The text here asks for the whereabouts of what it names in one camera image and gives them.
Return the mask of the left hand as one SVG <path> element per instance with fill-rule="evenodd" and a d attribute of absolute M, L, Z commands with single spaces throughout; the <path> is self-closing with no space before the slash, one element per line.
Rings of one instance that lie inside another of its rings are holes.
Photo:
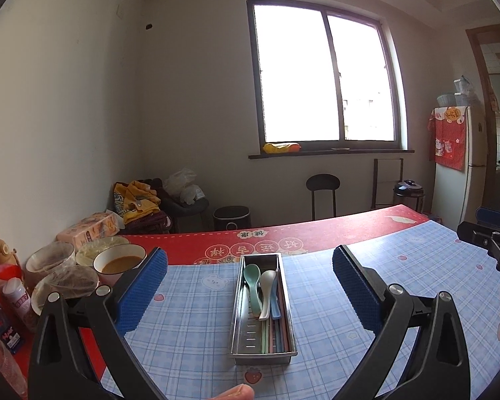
<path fill-rule="evenodd" d="M 247 384 L 234 386 L 227 391 L 212 397 L 210 400 L 254 400 L 255 391 Z"/>

